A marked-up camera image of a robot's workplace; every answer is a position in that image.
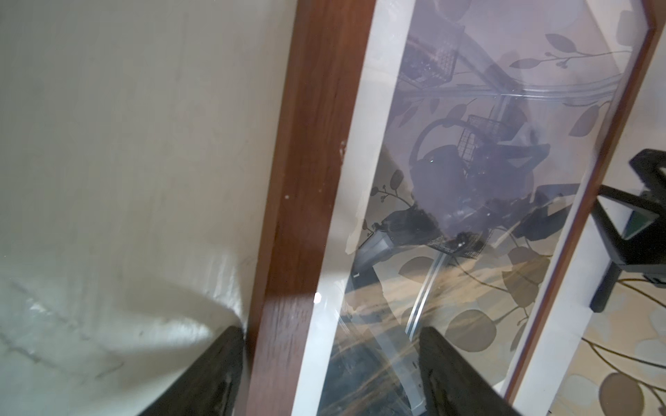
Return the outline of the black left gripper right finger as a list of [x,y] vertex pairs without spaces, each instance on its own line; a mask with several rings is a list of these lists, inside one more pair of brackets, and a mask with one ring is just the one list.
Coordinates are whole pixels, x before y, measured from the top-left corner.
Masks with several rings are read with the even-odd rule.
[[419,334],[418,362],[426,414],[520,415],[433,327]]

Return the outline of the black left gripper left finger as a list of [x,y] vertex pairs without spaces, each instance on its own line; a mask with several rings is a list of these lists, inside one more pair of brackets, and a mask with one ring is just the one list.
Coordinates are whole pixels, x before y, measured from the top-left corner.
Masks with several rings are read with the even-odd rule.
[[233,414],[244,367],[243,329],[227,328],[142,414]]

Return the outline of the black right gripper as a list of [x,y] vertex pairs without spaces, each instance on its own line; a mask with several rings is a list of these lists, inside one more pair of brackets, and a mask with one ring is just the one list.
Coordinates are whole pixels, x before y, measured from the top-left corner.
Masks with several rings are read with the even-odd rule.
[[[630,167],[644,185],[639,195],[602,185],[591,210],[610,263],[596,290],[590,309],[601,313],[613,288],[625,271],[638,273],[653,286],[665,287],[665,152],[645,149],[634,156]],[[623,230],[614,223],[600,200],[607,199],[631,210]]]

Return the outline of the white passe-partout mat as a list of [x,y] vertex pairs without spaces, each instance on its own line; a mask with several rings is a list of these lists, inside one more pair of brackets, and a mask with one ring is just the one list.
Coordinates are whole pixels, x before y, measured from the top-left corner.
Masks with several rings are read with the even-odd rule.
[[426,414],[425,327],[502,386],[648,8],[377,3],[293,414]]

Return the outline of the brown wooden picture frame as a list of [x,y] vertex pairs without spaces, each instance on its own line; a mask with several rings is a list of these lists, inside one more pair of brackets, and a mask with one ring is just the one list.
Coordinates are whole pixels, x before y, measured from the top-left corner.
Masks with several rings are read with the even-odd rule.
[[[246,415],[292,413],[314,296],[328,247],[336,196],[348,154],[364,57],[380,1],[301,1],[265,211],[247,339],[251,379]],[[665,4],[645,1],[652,20],[623,95],[603,135],[571,228],[527,322],[499,395],[522,414],[542,414],[551,396],[529,382],[542,329],[560,300],[574,248],[588,230],[598,188],[665,27]]]

